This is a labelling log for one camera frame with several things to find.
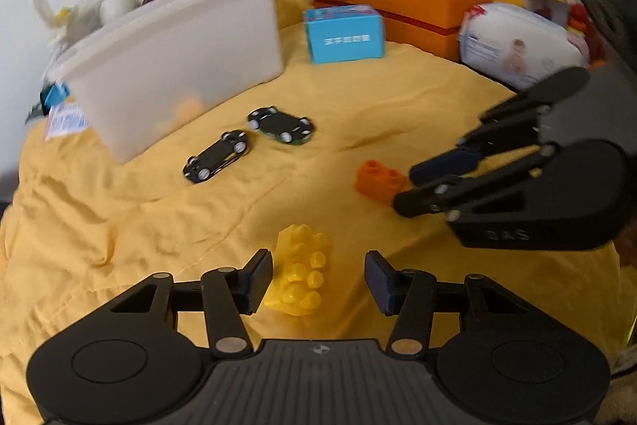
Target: toy car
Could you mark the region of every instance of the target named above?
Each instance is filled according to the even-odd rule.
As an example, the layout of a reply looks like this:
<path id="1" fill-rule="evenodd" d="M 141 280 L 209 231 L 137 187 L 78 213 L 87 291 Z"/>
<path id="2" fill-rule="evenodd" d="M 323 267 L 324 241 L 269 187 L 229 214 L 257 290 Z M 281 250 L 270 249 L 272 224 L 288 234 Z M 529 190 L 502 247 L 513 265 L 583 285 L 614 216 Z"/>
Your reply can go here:
<path id="1" fill-rule="evenodd" d="M 302 145 L 309 141 L 314 124 L 308 118 L 296 118 L 279 112 L 276 107 L 257 109 L 248 116 L 248 125 L 286 145 Z"/>
<path id="2" fill-rule="evenodd" d="M 249 151 L 248 135 L 243 130 L 225 132 L 219 141 L 190 157 L 184 166 L 184 177 L 192 183 L 207 181 Z"/>

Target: barcode label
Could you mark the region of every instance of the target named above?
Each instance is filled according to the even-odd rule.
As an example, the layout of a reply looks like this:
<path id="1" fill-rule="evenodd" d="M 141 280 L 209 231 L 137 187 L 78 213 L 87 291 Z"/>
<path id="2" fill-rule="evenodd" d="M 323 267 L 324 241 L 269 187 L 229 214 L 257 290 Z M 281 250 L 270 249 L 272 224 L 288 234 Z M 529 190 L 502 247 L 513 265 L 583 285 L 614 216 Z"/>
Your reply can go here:
<path id="1" fill-rule="evenodd" d="M 72 133 L 84 132 L 88 121 L 77 103 L 63 103 L 53 107 L 49 113 L 45 141 Z"/>

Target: yellow bedsheet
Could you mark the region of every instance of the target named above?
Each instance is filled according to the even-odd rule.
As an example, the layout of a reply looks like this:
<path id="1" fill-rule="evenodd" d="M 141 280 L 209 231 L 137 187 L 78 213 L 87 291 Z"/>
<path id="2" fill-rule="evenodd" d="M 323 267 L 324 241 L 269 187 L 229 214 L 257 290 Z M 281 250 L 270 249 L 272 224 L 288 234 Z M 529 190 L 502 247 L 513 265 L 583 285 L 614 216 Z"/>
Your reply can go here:
<path id="1" fill-rule="evenodd" d="M 463 249 L 443 216 L 403 219 L 353 188 L 356 168 L 368 159 L 407 171 L 453 146 L 481 111 L 510 95 L 504 87 L 409 45 L 388 44 L 382 60 L 315 66 L 302 26 L 284 29 L 281 39 L 281 77 L 128 164 L 116 165 L 90 129 L 48 143 L 42 126 L 31 132 L 20 188 L 0 228 L 0 394 L 8 425 L 41 421 L 24 375 L 48 337 L 152 272 L 186 281 L 243 266 L 257 249 L 273 250 L 278 232 L 293 223 L 333 239 L 324 302 L 310 317 L 262 307 L 246 318 L 255 340 L 384 342 L 394 320 L 378 313 L 362 277 L 364 254 L 377 249 L 396 268 L 425 269 L 445 282 L 482 272 L 593 341 L 609 360 L 623 348 L 637 292 L 611 245 L 586 253 Z M 314 138 L 292 147 L 255 135 L 252 152 L 213 179 L 184 180 L 190 155 L 269 105 L 311 117 Z M 200 315 L 181 316 L 180 331 L 206 343 Z M 436 318 L 432 344 L 456 331 L 456 316 Z"/>

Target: translucent storage container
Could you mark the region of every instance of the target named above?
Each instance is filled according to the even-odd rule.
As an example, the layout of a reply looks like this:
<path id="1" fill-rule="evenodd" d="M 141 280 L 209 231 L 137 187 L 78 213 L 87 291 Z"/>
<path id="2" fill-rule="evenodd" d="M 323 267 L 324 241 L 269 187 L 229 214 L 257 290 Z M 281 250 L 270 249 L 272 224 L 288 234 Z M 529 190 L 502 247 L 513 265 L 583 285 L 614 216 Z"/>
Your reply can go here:
<path id="1" fill-rule="evenodd" d="M 49 77 L 125 162 L 282 71 L 274 0 L 155 0 L 78 42 Z"/>

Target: diaper package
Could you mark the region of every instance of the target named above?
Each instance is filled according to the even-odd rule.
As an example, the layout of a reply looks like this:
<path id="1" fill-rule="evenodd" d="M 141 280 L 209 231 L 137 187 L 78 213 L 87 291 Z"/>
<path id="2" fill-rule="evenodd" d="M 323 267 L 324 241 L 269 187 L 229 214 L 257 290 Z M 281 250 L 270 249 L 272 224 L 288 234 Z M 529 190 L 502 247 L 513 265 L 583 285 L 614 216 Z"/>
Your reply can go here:
<path id="1" fill-rule="evenodd" d="M 464 64 L 517 90 L 565 67 L 588 65 L 584 39 L 512 4 L 474 6 L 459 40 Z"/>

